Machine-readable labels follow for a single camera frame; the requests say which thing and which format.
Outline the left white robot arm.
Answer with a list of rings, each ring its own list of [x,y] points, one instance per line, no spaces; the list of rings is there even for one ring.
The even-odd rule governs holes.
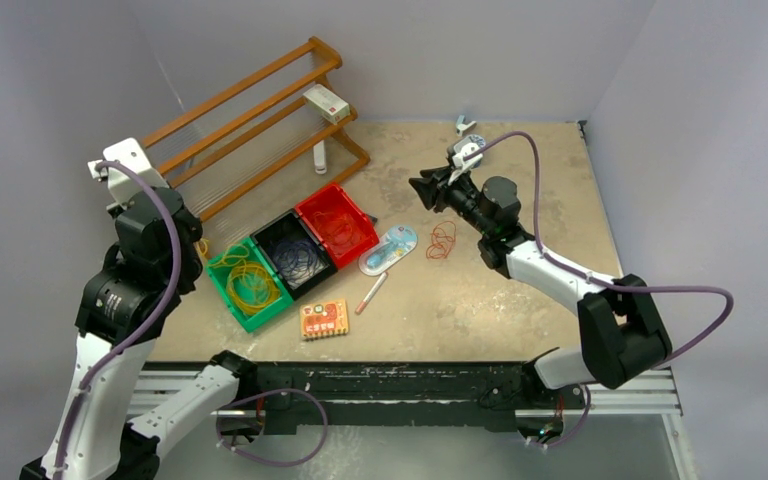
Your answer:
[[[170,188],[139,192],[112,213],[117,241],[85,285],[75,325],[71,392],[48,451],[22,479],[152,479],[163,458],[214,410],[257,399],[257,368],[228,350],[185,387],[134,419],[139,374],[166,318],[194,291],[200,221]]]

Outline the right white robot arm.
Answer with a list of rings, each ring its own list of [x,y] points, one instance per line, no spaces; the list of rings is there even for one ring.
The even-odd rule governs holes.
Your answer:
[[[616,389],[672,354],[671,339],[641,278],[560,267],[520,224],[513,181],[493,176],[477,187],[467,174],[451,181],[452,171],[427,169],[410,179],[423,206],[453,210],[480,233],[478,250],[490,269],[536,288],[578,321],[578,347],[554,349],[526,364],[521,392],[529,404],[544,407],[570,385]]]

